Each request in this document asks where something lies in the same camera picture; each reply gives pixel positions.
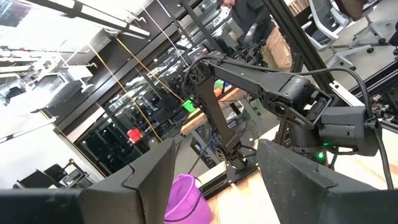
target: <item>black jacket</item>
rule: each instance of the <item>black jacket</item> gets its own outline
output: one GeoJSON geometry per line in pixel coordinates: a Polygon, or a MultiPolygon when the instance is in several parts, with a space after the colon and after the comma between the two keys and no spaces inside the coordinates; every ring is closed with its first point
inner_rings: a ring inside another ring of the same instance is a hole
{"type": "Polygon", "coordinates": [[[275,24],[271,20],[271,13],[262,0],[236,0],[232,8],[232,18],[246,35],[250,27],[257,23],[253,41],[259,43],[267,40],[275,24]]]}

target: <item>wooden tabletop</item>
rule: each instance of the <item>wooden tabletop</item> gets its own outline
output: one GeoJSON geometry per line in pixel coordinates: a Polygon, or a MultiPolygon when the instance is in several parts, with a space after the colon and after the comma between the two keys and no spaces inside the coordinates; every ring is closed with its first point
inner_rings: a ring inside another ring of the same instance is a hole
{"type": "Polygon", "coordinates": [[[297,16],[300,12],[310,6],[308,0],[285,0],[285,3],[289,7],[293,16],[297,16]]]}
{"type": "MultiPolygon", "coordinates": [[[[277,130],[278,126],[262,135],[260,139],[274,139],[277,130]]],[[[397,134],[383,130],[383,140],[389,156],[393,181],[398,184],[398,151],[395,150],[394,140],[396,137],[397,134]]],[[[225,163],[222,162],[201,175],[199,179],[202,183],[206,183],[225,169],[225,163]]],[[[335,169],[375,188],[386,188],[379,154],[375,157],[339,156],[335,169]]],[[[280,223],[259,170],[209,199],[208,203],[212,211],[211,224],[280,223]]]]}
{"type": "MultiPolygon", "coordinates": [[[[245,95],[246,92],[239,89],[235,88],[231,90],[228,94],[226,94],[224,97],[222,97],[218,104],[220,105],[221,109],[226,108],[229,104],[231,104],[231,101],[240,99],[243,95],[245,95]]],[[[196,109],[194,112],[190,113],[189,117],[193,116],[196,113],[199,113],[199,109],[196,109]]],[[[182,135],[188,135],[190,134],[193,130],[195,130],[197,127],[201,126],[203,123],[207,121],[207,118],[205,114],[200,113],[198,116],[193,118],[190,122],[188,122],[186,125],[182,126],[180,134],[182,135]]]]}

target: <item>wooden table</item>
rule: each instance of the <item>wooden table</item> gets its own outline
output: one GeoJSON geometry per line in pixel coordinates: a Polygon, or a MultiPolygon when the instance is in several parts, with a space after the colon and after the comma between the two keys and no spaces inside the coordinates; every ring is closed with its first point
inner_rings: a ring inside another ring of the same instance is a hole
{"type": "MultiPolygon", "coordinates": [[[[274,139],[277,130],[278,126],[262,135],[260,139],[274,139]]],[[[394,140],[396,138],[397,134],[383,130],[384,145],[389,156],[393,181],[397,186],[398,151],[395,150],[394,140]]],[[[335,169],[375,188],[386,188],[379,154],[375,157],[339,156],[335,169]]],[[[222,162],[201,175],[199,179],[206,183],[224,171],[225,163],[222,162]]],[[[209,199],[208,203],[212,211],[211,224],[280,223],[259,170],[209,199]]]]}
{"type": "Polygon", "coordinates": [[[297,16],[300,12],[310,6],[308,0],[285,0],[285,3],[289,7],[293,16],[297,16]]]}

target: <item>black metal bracket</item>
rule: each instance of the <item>black metal bracket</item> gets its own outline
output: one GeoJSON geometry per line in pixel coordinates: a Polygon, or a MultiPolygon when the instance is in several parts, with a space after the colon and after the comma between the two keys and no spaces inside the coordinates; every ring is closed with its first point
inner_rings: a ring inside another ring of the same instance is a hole
{"type": "MultiPolygon", "coordinates": [[[[253,150],[250,149],[241,149],[244,155],[252,155],[253,150]]],[[[215,177],[214,179],[211,179],[209,182],[203,184],[199,190],[201,190],[202,195],[206,200],[211,199],[215,195],[219,194],[223,190],[227,189],[231,184],[236,184],[239,181],[243,180],[246,178],[248,175],[252,174],[254,171],[258,169],[258,163],[257,163],[257,157],[249,157],[250,164],[246,166],[243,170],[237,172],[236,169],[233,168],[233,166],[229,163],[226,162],[226,170],[215,177]]]]}

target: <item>green led light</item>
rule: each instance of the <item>green led light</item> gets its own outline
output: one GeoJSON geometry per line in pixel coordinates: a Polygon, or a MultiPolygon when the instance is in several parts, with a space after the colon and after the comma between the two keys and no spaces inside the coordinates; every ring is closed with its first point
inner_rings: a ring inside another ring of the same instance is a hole
{"type": "Polygon", "coordinates": [[[323,152],[318,153],[318,158],[323,159],[325,157],[325,154],[323,152]]]}

